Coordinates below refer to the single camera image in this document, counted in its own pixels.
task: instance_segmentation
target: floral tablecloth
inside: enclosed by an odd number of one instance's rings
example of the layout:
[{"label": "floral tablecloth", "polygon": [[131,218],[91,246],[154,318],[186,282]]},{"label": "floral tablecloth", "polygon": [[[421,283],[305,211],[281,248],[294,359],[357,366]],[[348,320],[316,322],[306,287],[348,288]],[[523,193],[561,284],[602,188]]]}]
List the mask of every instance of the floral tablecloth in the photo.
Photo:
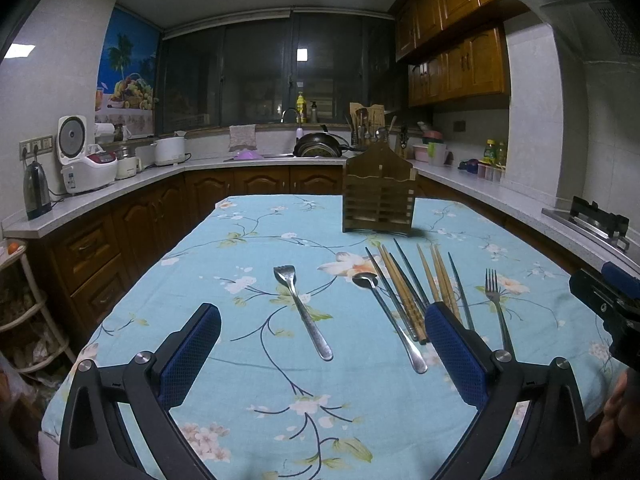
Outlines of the floral tablecloth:
[{"label": "floral tablecloth", "polygon": [[[216,210],[156,263],[115,307],[79,360],[128,362],[155,350],[203,302],[222,314],[222,334],[172,417],[219,480],[428,479],[472,420],[431,345],[415,374],[372,295],[351,276],[373,271],[365,247],[392,237],[344,234],[340,196],[238,196]],[[568,275],[542,254],[466,206],[418,199],[416,237],[399,239],[414,269],[416,242],[439,244],[460,272],[478,333],[500,348],[484,270],[498,272],[500,302],[520,361],[568,358],[586,415],[602,405],[620,365],[608,334],[569,292]],[[293,264],[297,287],[334,351],[314,349],[273,267]],[[59,439],[69,381],[50,403],[43,431]],[[513,415],[487,471],[497,474],[526,407]],[[132,420],[124,410],[127,422]],[[162,478],[135,424],[133,443],[148,472]]]}]

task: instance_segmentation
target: white electric cooker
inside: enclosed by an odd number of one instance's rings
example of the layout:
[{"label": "white electric cooker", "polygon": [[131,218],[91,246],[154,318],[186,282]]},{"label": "white electric cooker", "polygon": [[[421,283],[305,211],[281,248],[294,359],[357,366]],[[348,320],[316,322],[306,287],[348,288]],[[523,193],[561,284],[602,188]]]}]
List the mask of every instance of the white electric cooker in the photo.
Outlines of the white electric cooker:
[{"label": "white electric cooker", "polygon": [[60,117],[56,148],[62,164],[60,173],[68,193],[98,189],[116,179],[118,159],[115,154],[87,141],[86,117]]}]

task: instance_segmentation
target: towel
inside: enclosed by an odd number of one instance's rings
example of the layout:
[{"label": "towel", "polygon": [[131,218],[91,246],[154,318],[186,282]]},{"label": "towel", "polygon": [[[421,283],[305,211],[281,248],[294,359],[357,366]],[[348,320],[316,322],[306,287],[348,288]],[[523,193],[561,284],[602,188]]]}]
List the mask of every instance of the towel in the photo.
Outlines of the towel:
[{"label": "towel", "polygon": [[255,124],[244,124],[243,126],[229,127],[229,151],[255,150]]}]

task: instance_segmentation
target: fork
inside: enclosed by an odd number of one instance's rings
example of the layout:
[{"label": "fork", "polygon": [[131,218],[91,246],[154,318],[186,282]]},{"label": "fork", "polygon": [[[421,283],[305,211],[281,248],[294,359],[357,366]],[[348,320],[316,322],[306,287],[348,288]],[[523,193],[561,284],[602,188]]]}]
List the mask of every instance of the fork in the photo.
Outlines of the fork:
[{"label": "fork", "polygon": [[515,359],[513,343],[511,342],[507,322],[504,319],[504,313],[502,312],[502,306],[500,305],[500,289],[498,288],[498,275],[495,270],[487,269],[484,274],[484,294],[487,296],[487,299],[495,305],[495,309],[498,311],[502,346],[504,346],[504,349]]},{"label": "fork", "polygon": [[281,284],[285,285],[289,292],[291,293],[291,297],[293,298],[296,307],[298,308],[298,312],[300,313],[300,317],[302,318],[303,323],[305,324],[306,331],[309,332],[309,336],[311,337],[311,341],[314,343],[318,354],[325,361],[330,361],[334,358],[334,353],[332,352],[330,346],[322,337],[320,330],[314,323],[314,320],[311,319],[309,311],[306,309],[306,306],[300,301],[298,297],[298,293],[296,292],[296,268],[293,265],[284,265],[280,267],[273,267],[273,274]]}]

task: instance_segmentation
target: yellow bottle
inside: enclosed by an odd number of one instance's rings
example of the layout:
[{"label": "yellow bottle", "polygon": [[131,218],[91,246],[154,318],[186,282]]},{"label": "yellow bottle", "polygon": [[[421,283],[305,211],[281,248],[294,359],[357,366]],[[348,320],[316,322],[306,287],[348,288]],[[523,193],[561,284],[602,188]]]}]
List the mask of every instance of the yellow bottle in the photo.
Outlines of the yellow bottle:
[{"label": "yellow bottle", "polygon": [[303,123],[306,123],[306,101],[305,97],[302,95],[302,92],[298,93],[298,100],[296,101],[296,110],[300,114],[300,120]]}]

